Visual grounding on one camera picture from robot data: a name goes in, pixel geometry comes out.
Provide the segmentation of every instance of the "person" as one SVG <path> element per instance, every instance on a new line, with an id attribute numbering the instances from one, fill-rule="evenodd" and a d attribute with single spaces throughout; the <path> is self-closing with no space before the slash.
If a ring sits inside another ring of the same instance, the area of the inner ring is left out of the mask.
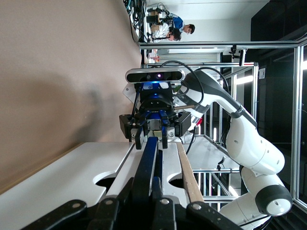
<path id="1" fill-rule="evenodd" d="M 169 40 L 169 41 L 180 41 L 181 40 L 181 33 L 177 28 L 169 27 L 168 24 L 164 23 L 158 26 L 152 26 L 153 32 L 153 39 L 154 42 L 159 42 L 161 40 Z"/>
<path id="2" fill-rule="evenodd" d="M 195 26 L 193 24 L 185 25 L 183 20 L 180 17 L 178 17 L 177 15 L 173 14 L 173 13 L 170 13 L 169 16 L 173 18 L 173 25 L 174 25 L 174 27 L 179 29 L 179 31 L 181 33 L 182 32 L 185 32 L 187 34 L 194 33 Z"/>

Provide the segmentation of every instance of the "blue shirt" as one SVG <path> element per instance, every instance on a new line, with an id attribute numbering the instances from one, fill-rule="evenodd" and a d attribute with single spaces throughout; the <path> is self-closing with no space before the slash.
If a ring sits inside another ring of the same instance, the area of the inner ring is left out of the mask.
<path id="1" fill-rule="evenodd" d="M 183 31 L 183 27 L 184 27 L 184 23 L 183 23 L 183 20 L 178 17 L 177 15 L 173 14 L 173 13 L 170 13 L 170 15 L 172 18 L 173 18 L 173 24 L 174 24 L 174 27 L 179 29 L 180 32 Z"/>

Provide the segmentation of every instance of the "glass panel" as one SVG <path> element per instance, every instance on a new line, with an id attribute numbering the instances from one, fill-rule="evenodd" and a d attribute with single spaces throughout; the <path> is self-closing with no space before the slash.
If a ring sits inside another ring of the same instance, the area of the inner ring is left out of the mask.
<path id="1" fill-rule="evenodd" d="M 304 47 L 304 61 L 307 61 L 307 47 Z M 299 174 L 299 199 L 307 203 L 307 69 L 303 70 L 302 86 L 302 123 L 301 123 L 301 152 Z"/>
<path id="2" fill-rule="evenodd" d="M 265 69 L 258 78 L 258 133 L 283 153 L 285 166 L 279 177 L 290 189 L 294 49 L 249 49 L 247 60 Z"/>

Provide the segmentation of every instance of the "wooden stick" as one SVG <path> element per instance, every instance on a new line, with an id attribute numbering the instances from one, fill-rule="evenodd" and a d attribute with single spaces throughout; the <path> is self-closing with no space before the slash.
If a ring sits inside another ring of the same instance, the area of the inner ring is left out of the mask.
<path id="1" fill-rule="evenodd" d="M 177 142 L 176 144 L 177 144 L 178 154 L 179 154 L 179 158 L 181 162 L 181 168 L 182 168 L 182 174 L 183 174 L 183 186 L 189 195 L 190 202 L 191 203 L 195 201 L 204 202 L 202 198 L 202 194 L 195 180 L 190 162 L 183 148 L 183 145 L 180 142 Z"/>

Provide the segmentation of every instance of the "camera lens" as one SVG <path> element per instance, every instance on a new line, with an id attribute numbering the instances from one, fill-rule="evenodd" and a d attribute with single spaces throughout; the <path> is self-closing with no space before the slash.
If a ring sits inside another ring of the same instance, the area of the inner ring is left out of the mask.
<path id="1" fill-rule="evenodd" d="M 156 74 L 156 79 L 160 80 L 163 78 L 163 75 L 161 73 Z"/>

